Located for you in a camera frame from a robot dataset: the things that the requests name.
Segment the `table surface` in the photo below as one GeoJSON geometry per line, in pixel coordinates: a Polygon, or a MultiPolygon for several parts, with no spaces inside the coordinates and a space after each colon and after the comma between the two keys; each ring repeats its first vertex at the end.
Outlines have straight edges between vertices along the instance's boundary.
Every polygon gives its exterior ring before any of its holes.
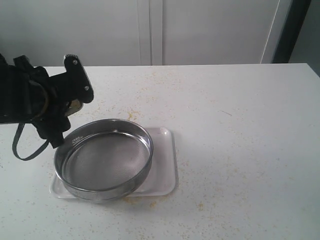
{"type": "MultiPolygon", "coordinates": [[[[48,67],[50,75],[64,72],[48,67]]],[[[178,185],[111,204],[49,193],[54,150],[23,162],[0,126],[1,239],[318,240],[320,79],[306,64],[87,67],[71,129],[128,119],[174,134],[178,185]]],[[[43,142],[32,126],[18,151],[43,142]]]]}

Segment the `white tray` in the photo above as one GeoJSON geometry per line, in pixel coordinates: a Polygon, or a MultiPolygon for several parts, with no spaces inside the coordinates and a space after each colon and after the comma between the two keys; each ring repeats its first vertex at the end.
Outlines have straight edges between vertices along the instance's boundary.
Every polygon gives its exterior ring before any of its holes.
{"type": "MultiPolygon", "coordinates": [[[[165,127],[146,128],[153,141],[151,169],[143,184],[128,197],[163,196],[176,186],[173,136],[165,127]]],[[[75,199],[54,175],[50,193],[60,199],[75,199]]]]}

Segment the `robotic arm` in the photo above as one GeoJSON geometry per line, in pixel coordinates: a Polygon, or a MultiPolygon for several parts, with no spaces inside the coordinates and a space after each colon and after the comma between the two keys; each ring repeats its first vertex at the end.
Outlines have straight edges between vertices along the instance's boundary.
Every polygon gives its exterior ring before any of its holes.
{"type": "Polygon", "coordinates": [[[66,55],[66,72],[54,76],[42,66],[33,67],[24,55],[13,61],[14,65],[8,65],[0,54],[0,124],[19,124],[12,150],[17,158],[27,161],[49,143],[53,148],[64,143],[63,132],[71,127],[68,116],[83,103],[90,103],[94,91],[76,55],[66,55]],[[20,158],[17,144],[25,124],[34,125],[46,142],[31,156],[20,158]]]}

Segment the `white cabinet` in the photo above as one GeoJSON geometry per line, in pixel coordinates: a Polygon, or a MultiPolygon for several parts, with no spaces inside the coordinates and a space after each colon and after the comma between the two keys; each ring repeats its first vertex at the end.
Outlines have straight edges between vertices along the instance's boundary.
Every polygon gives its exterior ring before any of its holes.
{"type": "Polygon", "coordinates": [[[291,0],[3,0],[0,53],[61,66],[270,63],[291,0]]]}

